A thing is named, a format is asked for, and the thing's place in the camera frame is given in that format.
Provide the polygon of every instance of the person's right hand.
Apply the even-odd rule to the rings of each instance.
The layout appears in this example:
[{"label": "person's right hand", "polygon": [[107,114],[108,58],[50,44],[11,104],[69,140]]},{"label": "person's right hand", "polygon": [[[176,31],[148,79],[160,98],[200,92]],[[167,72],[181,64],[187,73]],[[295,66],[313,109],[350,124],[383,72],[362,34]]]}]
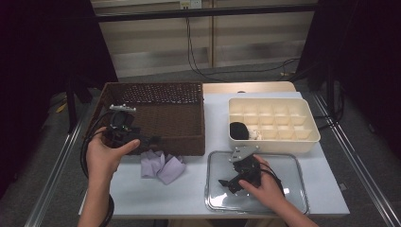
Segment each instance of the person's right hand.
[{"label": "person's right hand", "polygon": [[[259,163],[261,163],[260,168],[270,171],[265,166],[269,165],[266,160],[256,154],[254,154],[253,157],[255,157]],[[244,180],[239,181],[239,184],[245,190],[253,194],[260,202],[262,202],[262,204],[268,206],[272,210],[274,210],[274,208],[280,203],[283,203],[283,200],[286,200],[276,181],[270,174],[263,171],[261,172],[261,185],[259,187],[254,187],[252,184]]]}]

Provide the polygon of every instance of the black cable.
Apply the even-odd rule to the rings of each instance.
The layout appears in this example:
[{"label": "black cable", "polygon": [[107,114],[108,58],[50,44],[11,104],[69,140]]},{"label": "black cable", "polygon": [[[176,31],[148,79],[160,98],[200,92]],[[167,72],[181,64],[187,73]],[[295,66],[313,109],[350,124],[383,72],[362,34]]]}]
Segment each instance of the black cable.
[{"label": "black cable", "polygon": [[[281,65],[276,66],[276,67],[272,67],[269,69],[262,69],[262,70],[237,70],[237,71],[217,71],[217,72],[213,72],[213,73],[203,73],[201,72],[201,70],[198,68],[196,61],[195,61],[195,57],[194,57],[194,52],[193,52],[193,46],[192,46],[192,39],[191,39],[191,25],[189,24],[189,19],[186,18],[186,34],[187,34],[187,40],[188,40],[188,47],[187,47],[187,58],[188,58],[188,63],[189,66],[191,67],[192,71],[194,71],[196,74],[199,74],[201,76],[203,76],[206,79],[213,79],[213,78],[209,78],[208,76],[213,76],[213,75],[218,75],[218,74],[229,74],[229,73],[265,73],[265,72],[269,72],[269,71],[273,71],[276,69],[280,69],[283,68],[284,66],[293,63],[294,61],[299,60],[297,59],[288,59],[285,60]],[[194,66],[195,68],[192,66],[192,62],[190,60],[190,54],[192,55],[192,61],[194,62]],[[217,81],[221,81],[221,82],[229,82],[223,79],[213,79],[213,80],[217,80]]]},{"label": "black cable", "polygon": [[260,164],[263,165],[263,166],[265,166],[265,167],[267,167],[267,168],[270,170],[270,173],[273,174],[274,177],[277,177],[277,175],[275,174],[275,172],[273,171],[273,169],[272,169],[270,166],[268,166],[268,165],[266,165],[266,164],[264,164],[264,163],[260,163]]},{"label": "black cable", "polygon": [[283,76],[280,77],[277,81],[281,81],[286,76],[286,65],[290,64],[290,63],[293,63],[293,62],[295,62],[297,60],[299,60],[299,58],[297,58],[297,59],[287,59],[282,63],[282,65],[283,65]]},{"label": "black cable", "polygon": [[[95,130],[97,128],[98,123],[107,115],[107,114],[112,114],[113,112],[106,112],[104,113],[101,117],[99,117],[96,122],[92,125],[91,129],[89,129],[87,136],[84,138],[82,147],[80,150],[80,166],[82,168],[83,173],[85,174],[86,178],[89,179],[89,173],[88,173],[88,166],[86,163],[86,153],[88,151],[88,146],[91,140],[94,138],[95,135],[102,133],[104,131],[98,131],[95,133]],[[113,217],[114,213],[114,201],[112,198],[112,195],[109,195],[109,207],[107,210],[106,217],[103,219],[103,221],[100,223],[99,227],[106,227],[110,220]]]},{"label": "black cable", "polygon": [[317,68],[317,67],[320,66],[321,64],[322,64],[322,61],[315,61],[315,62],[312,63],[312,65],[310,65],[310,66],[307,67],[306,69],[303,69],[303,70],[301,70],[301,71],[300,71],[300,70],[297,70],[297,72],[296,72],[294,75],[292,75],[290,78],[288,78],[287,81],[289,81],[289,82],[295,82],[295,81],[298,80],[298,79],[303,79],[303,78],[305,78],[305,77],[307,76],[307,74],[308,74],[311,70]]},{"label": "black cable", "polygon": [[334,113],[333,116],[330,115],[325,115],[325,116],[314,116],[314,119],[326,119],[327,117],[331,117],[333,122],[332,123],[327,123],[323,126],[318,127],[318,130],[324,130],[328,127],[332,127],[335,126],[336,124],[339,124],[343,115],[344,115],[344,108],[345,108],[345,94],[344,94],[344,90],[342,87],[340,87],[340,93],[338,96],[338,103],[337,103],[337,110]]},{"label": "black cable", "polygon": [[274,174],[274,172],[268,171],[268,170],[263,169],[263,168],[261,168],[260,171],[265,172],[265,173],[269,173],[269,175],[271,175],[272,177],[276,177],[277,178],[277,176]]}]

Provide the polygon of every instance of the white egg tray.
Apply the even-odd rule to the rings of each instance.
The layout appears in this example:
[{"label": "white egg tray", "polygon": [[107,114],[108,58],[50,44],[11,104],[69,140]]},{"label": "white egg tray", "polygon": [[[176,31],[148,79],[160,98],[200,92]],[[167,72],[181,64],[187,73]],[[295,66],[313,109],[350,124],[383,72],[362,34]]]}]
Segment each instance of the white egg tray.
[{"label": "white egg tray", "polygon": [[321,139],[309,105],[301,98],[231,98],[229,121],[245,124],[250,132],[249,140],[235,140],[229,132],[233,148],[308,152]]}]

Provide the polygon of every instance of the hand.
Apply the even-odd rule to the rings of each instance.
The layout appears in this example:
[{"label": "hand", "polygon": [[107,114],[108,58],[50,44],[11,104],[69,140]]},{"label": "hand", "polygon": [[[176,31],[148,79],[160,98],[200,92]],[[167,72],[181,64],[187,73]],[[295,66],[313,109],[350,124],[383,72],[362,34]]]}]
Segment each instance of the hand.
[{"label": "hand", "polygon": [[[261,163],[260,168],[270,171],[265,165],[269,163],[258,155],[254,155],[254,158]],[[239,184],[251,194],[253,194],[262,204],[268,206],[270,209],[274,210],[276,206],[284,202],[286,198],[283,196],[279,186],[272,176],[268,173],[261,172],[261,185],[259,187],[254,187],[252,184],[241,180]]]},{"label": "hand", "polygon": [[140,144],[140,141],[135,139],[120,148],[109,148],[102,142],[102,131],[105,130],[106,127],[98,129],[88,145],[86,162],[89,180],[110,181],[120,164],[122,156],[138,148]]}]

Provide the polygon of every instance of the white table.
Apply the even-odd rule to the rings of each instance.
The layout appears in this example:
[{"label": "white table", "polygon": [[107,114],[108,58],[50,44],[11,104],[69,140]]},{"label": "white table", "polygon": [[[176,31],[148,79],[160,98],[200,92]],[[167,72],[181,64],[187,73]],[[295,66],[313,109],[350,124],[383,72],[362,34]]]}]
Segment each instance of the white table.
[{"label": "white table", "polygon": [[[296,92],[205,94],[205,155],[184,157],[187,164],[184,174],[169,185],[158,179],[141,179],[140,157],[125,156],[112,180],[113,218],[266,218],[211,211],[205,205],[207,157],[214,150],[231,150],[228,144],[228,100],[235,96],[301,97]],[[321,145],[317,143],[310,152],[295,156],[303,173],[309,215],[333,217],[349,214]]]}]

